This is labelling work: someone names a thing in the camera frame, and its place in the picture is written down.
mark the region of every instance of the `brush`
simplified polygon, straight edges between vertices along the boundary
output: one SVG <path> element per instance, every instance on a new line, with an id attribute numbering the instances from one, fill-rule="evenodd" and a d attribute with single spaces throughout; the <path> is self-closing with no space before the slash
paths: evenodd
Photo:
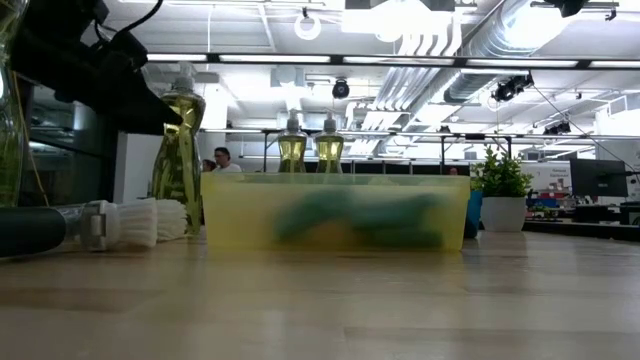
<path id="1" fill-rule="evenodd" d="M 156 199 L 135 200 L 118 205 L 120 243 L 152 248 L 158 240 Z"/>
<path id="2" fill-rule="evenodd" d="M 158 242 L 181 238 L 187 229 L 187 209 L 176 200 L 158 200 Z"/>

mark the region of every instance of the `desk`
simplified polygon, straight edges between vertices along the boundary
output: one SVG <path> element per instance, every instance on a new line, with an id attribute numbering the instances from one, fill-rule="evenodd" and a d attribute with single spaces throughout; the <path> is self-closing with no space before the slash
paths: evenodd
<path id="1" fill-rule="evenodd" d="M 0 262 L 3 359 L 637 359 L 640 247 L 524 233 L 461 253 Z"/>

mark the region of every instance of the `ceiling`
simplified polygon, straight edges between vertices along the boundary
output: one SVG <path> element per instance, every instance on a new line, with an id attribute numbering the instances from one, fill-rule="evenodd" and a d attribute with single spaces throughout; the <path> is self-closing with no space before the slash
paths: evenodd
<path id="1" fill-rule="evenodd" d="M 463 37 L 473 29 L 499 0 L 477 0 L 477 10 L 461 15 Z M 106 22 L 119 29 L 142 17 L 152 7 L 151 0 L 107 0 L 110 15 Z M 261 15 L 259 6 L 176 6 L 165 4 L 148 22 L 134 30 L 135 36 L 150 52 L 264 52 L 314 54 L 395 54 L 401 41 L 383 42 L 373 34 L 344 33 L 339 24 L 344 1 L 326 2 L 321 32 L 311 41 L 303 40 L 294 31 L 299 10 L 282 10 L 265 6 Z M 619 57 L 640 56 L 640 24 L 638 13 L 620 12 L 614 21 L 604 21 L 606 11 L 587 12 L 573 17 L 569 25 L 554 39 L 532 56 L 548 57 Z M 88 31 L 85 41 L 92 41 Z M 278 112 L 287 110 L 285 99 L 271 88 L 273 66 L 210 65 L 197 66 L 199 72 L 220 75 L 232 99 L 228 119 L 235 126 L 251 119 L 274 119 Z M 336 78 L 345 77 L 351 86 L 353 100 L 375 96 L 384 84 L 389 68 L 386 67 L 331 67 L 301 68 L 306 85 L 313 83 L 300 99 L 305 111 L 332 109 L 344 115 L 350 101 L 334 100 L 330 94 Z M 150 64 L 147 74 L 154 83 L 167 82 L 178 70 L 177 65 Z M 640 90 L 638 72 L 596 71 L 534 71 L 536 86 L 560 110 L 572 110 L 573 120 L 587 128 L 592 126 L 593 110 L 606 105 L 606 100 L 617 98 L 624 91 Z M 531 129 L 531 125 L 556 113 L 540 94 L 528 89 L 512 102 L 498 109 L 486 98 L 462 106 L 453 120 L 441 119 L 452 131 L 508 132 Z"/>

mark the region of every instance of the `blue object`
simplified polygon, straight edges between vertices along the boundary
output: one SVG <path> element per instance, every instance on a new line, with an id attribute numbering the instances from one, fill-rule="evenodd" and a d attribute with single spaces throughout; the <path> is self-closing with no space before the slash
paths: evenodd
<path id="1" fill-rule="evenodd" d="M 475 238 L 480 228 L 480 209 L 482 208 L 482 191 L 472 191 L 467 205 L 467 219 L 464 223 L 465 239 Z"/>

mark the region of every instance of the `pump dispenser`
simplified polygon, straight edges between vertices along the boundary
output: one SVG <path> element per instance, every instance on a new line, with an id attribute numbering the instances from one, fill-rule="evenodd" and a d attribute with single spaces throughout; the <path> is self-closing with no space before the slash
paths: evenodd
<path id="1" fill-rule="evenodd" d="M 304 151 L 307 147 L 307 134 L 300 131 L 300 122 L 295 110 L 291 110 L 289 113 L 287 129 L 278 137 L 278 146 L 280 148 L 280 167 L 278 172 L 305 172 Z"/>
<path id="2" fill-rule="evenodd" d="M 151 193 L 156 199 L 174 199 L 185 205 L 187 233 L 200 232 L 200 156 L 195 136 L 202 123 L 205 101 L 193 92 L 195 69 L 180 63 L 180 76 L 161 99 L 182 117 L 181 125 L 164 125 L 164 138 L 153 168 Z"/>
<path id="3" fill-rule="evenodd" d="M 323 131 L 316 136 L 318 149 L 318 173 L 341 174 L 340 157 L 344 147 L 344 137 L 338 133 L 336 121 L 331 113 L 327 114 Z"/>

